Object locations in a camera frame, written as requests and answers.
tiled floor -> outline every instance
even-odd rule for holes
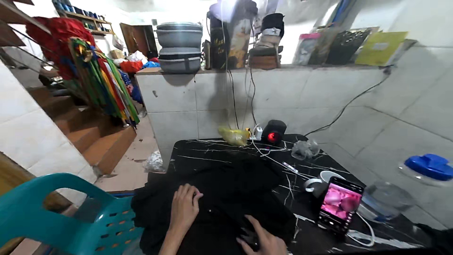
[[[112,174],[99,178],[96,186],[105,191],[130,191],[145,185],[148,174],[143,164],[151,153],[158,150],[148,116],[140,119],[136,132],[137,137]]]

white mug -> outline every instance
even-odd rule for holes
[[[319,173],[318,178],[309,179],[304,183],[304,188],[306,192],[313,193],[313,196],[319,197],[327,189],[331,177],[338,177],[341,179],[343,176],[334,173],[332,171],[322,171]]]

chair backrest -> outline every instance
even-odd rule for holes
[[[45,197],[60,188],[84,192],[101,204],[93,223],[44,209]],[[119,255],[143,231],[134,228],[131,199],[115,198],[69,173],[37,177],[0,197],[0,246],[28,237],[74,255]]]

black marble table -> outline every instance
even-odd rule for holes
[[[430,238],[402,215],[386,224],[370,222],[376,235],[376,244],[373,247],[362,246],[349,237],[338,238],[320,228],[315,223],[319,212],[319,201],[311,193],[303,190],[304,182],[317,177],[321,171],[329,170],[349,181],[362,185],[363,183],[322,150],[309,160],[301,161],[292,157],[291,148],[298,140],[306,141],[307,138],[299,134],[285,134],[283,141],[275,146],[261,141],[255,142],[262,153],[268,153],[268,156],[277,162],[286,162],[298,170],[296,174],[273,162],[273,166],[286,174],[288,180],[273,192],[298,219],[294,226],[296,231],[294,240],[288,247],[293,255],[353,253],[431,246]],[[243,153],[249,154],[250,157],[269,160],[251,144],[238,148],[228,144],[222,138],[182,140],[176,142],[173,147],[168,171],[197,171],[216,163],[231,163],[231,158]],[[148,178],[155,178],[156,175],[160,174],[150,173]],[[361,238],[363,242],[368,242],[366,240],[371,238],[368,227],[357,215],[353,216],[350,229],[350,234]]]

wooden stairs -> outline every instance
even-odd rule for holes
[[[136,137],[133,127],[115,127],[110,117],[76,107],[70,96],[52,97],[46,87],[27,90],[97,174],[112,173]]]

